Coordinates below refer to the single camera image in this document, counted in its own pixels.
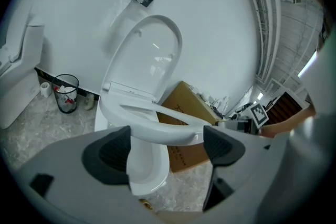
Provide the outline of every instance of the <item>white toilet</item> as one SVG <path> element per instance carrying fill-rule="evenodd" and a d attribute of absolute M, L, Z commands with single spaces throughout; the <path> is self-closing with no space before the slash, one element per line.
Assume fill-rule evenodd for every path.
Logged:
<path fill-rule="evenodd" d="M 95 131 L 131 126 L 131 152 L 127 173 L 134 195 L 149 194 L 162 186 L 169 173 L 165 145 L 203 142 L 198 118 L 164 108 L 158 102 L 179 60 L 182 36 L 167 17 L 148 16 L 137 23 L 114 53 L 106 72 L 97 108 Z M 186 122 L 158 122 L 156 112 Z"/>
<path fill-rule="evenodd" d="M 31 14 L 34 0 L 21 0 L 0 49 L 0 127 L 8 128 L 39 93 L 44 25 Z"/>

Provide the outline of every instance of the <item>toilet lid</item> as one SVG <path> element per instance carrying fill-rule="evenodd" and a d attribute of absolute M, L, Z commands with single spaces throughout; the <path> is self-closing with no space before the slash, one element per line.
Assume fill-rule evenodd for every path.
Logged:
<path fill-rule="evenodd" d="M 112 57 L 104 84 L 157 102 L 167 87 L 182 50 L 182 36 L 173 21 L 146 17 L 127 34 Z"/>

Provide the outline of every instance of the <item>black mesh trash can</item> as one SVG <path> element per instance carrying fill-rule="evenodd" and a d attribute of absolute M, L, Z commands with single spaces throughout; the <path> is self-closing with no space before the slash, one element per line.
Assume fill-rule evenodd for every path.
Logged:
<path fill-rule="evenodd" d="M 61 74 L 51 82 L 58 108 L 69 114 L 77 108 L 78 79 L 70 74 Z"/>

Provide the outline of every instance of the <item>marble floor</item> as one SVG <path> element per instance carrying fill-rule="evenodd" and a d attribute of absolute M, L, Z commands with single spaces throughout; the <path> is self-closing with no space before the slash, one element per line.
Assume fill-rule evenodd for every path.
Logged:
<path fill-rule="evenodd" d="M 0 129 L 1 153 L 8 166 L 18 169 L 49 144 L 94 131 L 97 102 L 84 110 L 84 97 L 70 114 L 59 111 L 53 94 L 40 93 L 7 129 Z M 202 211 L 212 173 L 210 162 L 180 173 L 169 173 L 166 184 L 146 195 L 155 211 Z"/>

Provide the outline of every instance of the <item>cardboard box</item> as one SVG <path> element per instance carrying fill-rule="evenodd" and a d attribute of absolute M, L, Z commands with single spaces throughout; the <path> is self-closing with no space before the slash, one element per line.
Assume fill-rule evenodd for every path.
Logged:
<path fill-rule="evenodd" d="M 221 120 L 199 95 L 189 89 L 189 85 L 184 81 L 177 85 L 162 106 L 205 120 L 212 125 Z M 187 125 L 185 122 L 162 113 L 158 113 L 158 118 L 163 123 Z M 203 144 L 168 146 L 168 153 L 170 168 L 174 173 L 190 169 L 208 160 Z"/>

